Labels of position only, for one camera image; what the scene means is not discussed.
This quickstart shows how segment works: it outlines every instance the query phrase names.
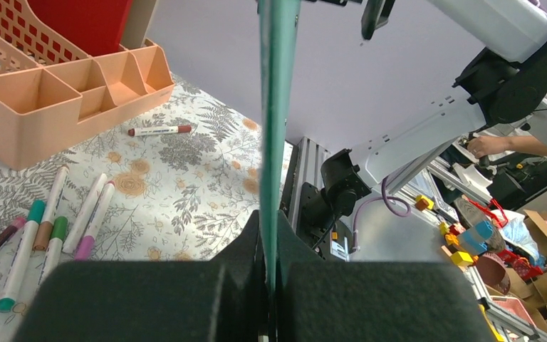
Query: desk organizer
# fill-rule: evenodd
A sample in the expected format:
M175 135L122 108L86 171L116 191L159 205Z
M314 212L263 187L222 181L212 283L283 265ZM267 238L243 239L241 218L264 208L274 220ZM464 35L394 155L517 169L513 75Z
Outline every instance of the desk organizer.
M144 48L92 57L36 19L25 1L17 0L0 0L0 24L0 161L15 170L134 118L171 96L174 83L165 53L151 41ZM11 39L13 46L4 39Z

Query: yellow object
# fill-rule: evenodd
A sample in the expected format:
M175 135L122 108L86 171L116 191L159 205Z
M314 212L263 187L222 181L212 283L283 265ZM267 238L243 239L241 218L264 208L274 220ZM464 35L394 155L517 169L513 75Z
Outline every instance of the yellow object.
M427 196L424 196L424 195L416 196L416 202L420 202L421 200L424 200L427 203L428 210L433 210L435 203L432 200L430 200Z
M468 253L456 252L450 257L454 265L456 266L469 266L473 264L473 258Z
M483 314L483 317L485 318L485 321L487 322L487 325L489 326L489 329L494 334L494 338L495 338L494 341L496 341L496 342L506 342L506 340L504 340L504 337L500 336L500 334L498 333L496 328L494 328L494 326L492 326L491 322L487 318L487 315L485 314L485 308L481 304L479 304L479 310L481 310L481 313Z
M448 246L458 246L458 238L454 234L445 234L445 243Z
M449 234L449 225L446 222L440 223L439 231L442 233L442 235Z

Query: tablecloth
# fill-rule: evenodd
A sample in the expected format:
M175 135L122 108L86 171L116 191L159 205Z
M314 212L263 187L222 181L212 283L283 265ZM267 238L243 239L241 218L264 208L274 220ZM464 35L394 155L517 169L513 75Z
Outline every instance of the tablecloth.
M71 223L97 175L104 172L116 184L91 259L207 260L221 251L259 207L261 128L183 79L175 80L168 103L50 160L20 172L0 163L0 231L15 217L25 217L34 200L46 199L58 168L68 165L58 216ZM130 128L161 125L191 125L192 132L127 134ZM286 144L282 182L291 153ZM0 290L19 240L20 232L0 250ZM19 302L11 313L0 313L0 341L12 337L26 314L44 254L33 252Z

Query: teal marker cap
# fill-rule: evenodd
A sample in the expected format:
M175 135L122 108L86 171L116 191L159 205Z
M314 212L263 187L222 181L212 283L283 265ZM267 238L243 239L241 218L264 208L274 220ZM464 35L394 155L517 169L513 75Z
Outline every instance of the teal marker cap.
M1 298L0 299L0 312L11 312L11 310L16 305L16 301L11 298Z
M34 221L36 223L41 223L43 219L43 213L45 212L45 202L36 200L32 203L30 207L30 212L28 213L27 221Z
M66 230L68 230L68 219L66 219L64 216L58 217L53 223L51 238L64 241L66 239Z

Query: white wall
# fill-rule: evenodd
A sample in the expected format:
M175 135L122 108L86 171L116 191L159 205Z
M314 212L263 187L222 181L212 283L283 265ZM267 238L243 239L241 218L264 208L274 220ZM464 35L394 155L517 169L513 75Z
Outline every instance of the white wall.
M380 135L443 94L482 48L425 0L397 0L362 45L363 6L303 2L291 141L338 150ZM148 36L174 73L260 121L258 22L254 0L161 0Z

